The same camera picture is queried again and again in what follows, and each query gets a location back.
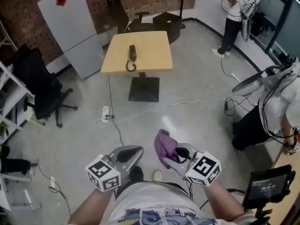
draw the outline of brick wall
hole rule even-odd
[[[50,32],[37,2],[40,0],[0,0],[0,15],[17,46],[26,43],[29,47],[39,47],[45,64],[63,54]],[[157,14],[179,10],[180,0],[121,0],[132,20],[134,13],[149,11]],[[106,10],[106,0],[87,0],[97,33],[105,31],[104,25],[115,26]],[[193,8],[195,0],[185,0],[184,9]]]

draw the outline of white wall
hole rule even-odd
[[[196,0],[195,18],[209,25],[217,32],[224,34],[227,13],[220,6],[221,0]],[[229,8],[228,1],[223,0],[223,8]],[[244,42],[241,34],[238,34],[235,45],[240,48],[261,70],[273,66],[274,62],[264,51],[252,40]]]
[[[195,17],[196,15],[196,10],[195,9],[185,9],[182,11],[182,18],[190,18],[190,17]],[[179,15],[179,10],[178,11],[173,11],[170,12],[172,14]],[[156,15],[151,15],[151,16],[146,16],[143,17],[142,22],[143,23],[152,23],[152,18],[157,16]],[[104,46],[108,43],[110,43],[112,37],[117,34],[117,27],[111,28],[108,31],[105,31],[103,33],[98,34],[98,38],[100,40],[101,46]],[[67,65],[69,65],[70,62],[67,59],[67,57],[63,54],[54,61],[50,62],[46,68],[50,73],[58,73],[61,71],[63,68],[65,68]]]

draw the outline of wooden desk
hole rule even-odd
[[[133,32],[114,35],[101,68],[103,74],[128,73],[129,46],[135,45],[136,72],[131,82],[129,101],[158,102],[159,78],[146,77],[148,71],[173,69],[169,40],[165,31]]]
[[[101,68],[103,74],[127,73],[129,46],[135,45],[136,72],[173,69],[169,40],[165,31],[114,35]]]
[[[281,167],[287,164],[290,164],[292,166],[292,171],[296,172],[295,179],[290,186],[291,193],[280,203],[268,203],[263,209],[273,209],[269,220],[271,225],[280,225],[282,223],[300,193],[300,152],[290,156],[283,148],[273,167]]]

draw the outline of black box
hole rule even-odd
[[[177,15],[162,13],[153,18],[153,25],[156,31],[167,32],[169,44],[174,42],[180,36],[181,17]]]

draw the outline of telephone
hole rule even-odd
[[[134,45],[130,45],[129,46],[129,59],[130,60],[127,60],[127,63],[126,63],[126,70],[128,72],[134,72],[136,70],[136,64],[135,64],[135,60],[136,60],[136,50],[135,50],[135,46]],[[133,66],[133,69],[129,69],[128,68],[128,64],[129,62],[132,61],[132,66]]]

